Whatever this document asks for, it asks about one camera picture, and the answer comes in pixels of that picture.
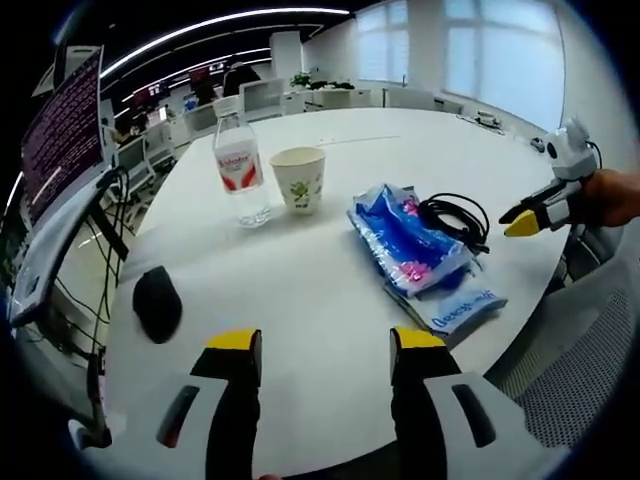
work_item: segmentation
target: water bottle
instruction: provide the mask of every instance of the water bottle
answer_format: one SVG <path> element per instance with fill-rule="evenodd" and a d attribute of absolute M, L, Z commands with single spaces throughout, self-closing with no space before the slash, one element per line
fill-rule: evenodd
<path fill-rule="evenodd" d="M 264 187 L 256 134 L 238 114 L 238 96 L 216 100 L 218 131 L 213 154 L 220 178 L 244 227 L 257 227 L 269 220 L 269 204 Z"/>

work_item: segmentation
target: blue plastic bag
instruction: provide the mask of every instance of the blue plastic bag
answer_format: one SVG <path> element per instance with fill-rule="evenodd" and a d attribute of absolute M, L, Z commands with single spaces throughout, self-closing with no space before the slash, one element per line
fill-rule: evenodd
<path fill-rule="evenodd" d="M 413 189 L 384 184 L 355 197 L 347 210 L 382 274 L 407 297 L 436 284 L 454 288 L 473 259 L 463 243 L 422 225 L 418 203 Z"/>

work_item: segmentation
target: black computer mouse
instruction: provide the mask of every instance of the black computer mouse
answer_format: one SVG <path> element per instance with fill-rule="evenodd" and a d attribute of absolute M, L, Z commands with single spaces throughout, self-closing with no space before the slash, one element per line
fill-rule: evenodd
<path fill-rule="evenodd" d="M 182 301 L 164 267 L 140 277 L 133 289 L 133 311 L 152 342 L 165 343 L 173 336 L 182 317 Z"/>

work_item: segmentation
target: potted plant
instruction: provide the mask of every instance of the potted plant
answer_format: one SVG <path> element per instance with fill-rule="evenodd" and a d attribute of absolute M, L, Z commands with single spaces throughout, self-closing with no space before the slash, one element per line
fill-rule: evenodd
<path fill-rule="evenodd" d="M 291 79 L 290 84 L 296 90 L 308 88 L 311 84 L 311 75 L 306 72 L 296 73 Z"/>

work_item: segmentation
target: bottle cap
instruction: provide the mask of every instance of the bottle cap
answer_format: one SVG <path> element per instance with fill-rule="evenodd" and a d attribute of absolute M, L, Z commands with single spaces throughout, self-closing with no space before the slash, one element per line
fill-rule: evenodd
<path fill-rule="evenodd" d="M 213 110 L 218 117 L 224 117 L 225 115 L 238 113 L 239 105 L 238 95 L 233 95 L 231 97 L 220 98 L 213 102 Z"/>

